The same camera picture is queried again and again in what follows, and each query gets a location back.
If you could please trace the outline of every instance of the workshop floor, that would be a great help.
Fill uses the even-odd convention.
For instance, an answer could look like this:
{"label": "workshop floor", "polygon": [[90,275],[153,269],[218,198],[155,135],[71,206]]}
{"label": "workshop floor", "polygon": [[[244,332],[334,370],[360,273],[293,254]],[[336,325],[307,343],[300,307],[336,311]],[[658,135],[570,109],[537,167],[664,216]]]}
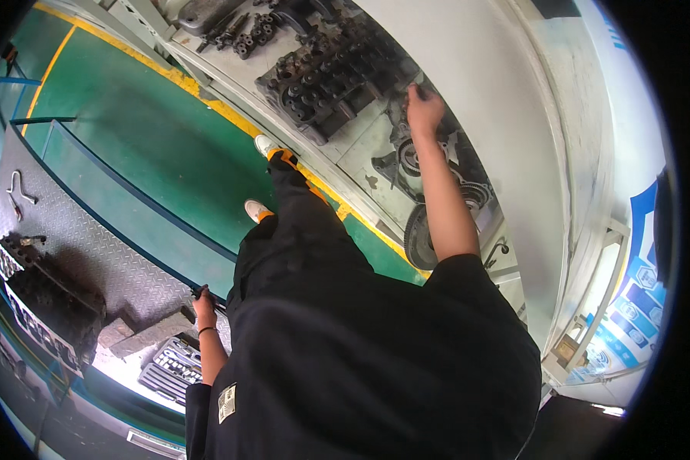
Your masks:
{"label": "workshop floor", "polygon": [[[70,129],[100,158],[171,212],[237,252],[254,225],[243,201],[276,203],[266,161],[250,135],[185,89],[101,38],[32,10],[12,41],[27,78],[41,79],[31,117],[76,116]],[[0,149],[18,85],[0,88]],[[23,96],[16,118],[26,116],[35,89]],[[29,126],[26,138],[40,152],[47,126]],[[185,250],[185,234],[107,178],[56,134],[46,163],[103,218],[143,249],[198,283],[227,292],[232,280],[221,256]],[[337,197],[330,197],[335,209]],[[375,270],[421,284],[424,277],[352,214],[345,226]]]}

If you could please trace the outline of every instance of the sticker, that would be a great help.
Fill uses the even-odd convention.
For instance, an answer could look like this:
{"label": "sticker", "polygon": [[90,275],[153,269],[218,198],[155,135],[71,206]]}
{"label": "sticker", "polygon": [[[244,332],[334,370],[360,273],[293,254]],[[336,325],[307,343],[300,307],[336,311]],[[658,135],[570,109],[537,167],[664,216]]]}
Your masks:
{"label": "sticker", "polygon": [[218,424],[235,413],[235,385],[237,384],[238,383],[235,382],[222,390],[220,398],[217,399]]}

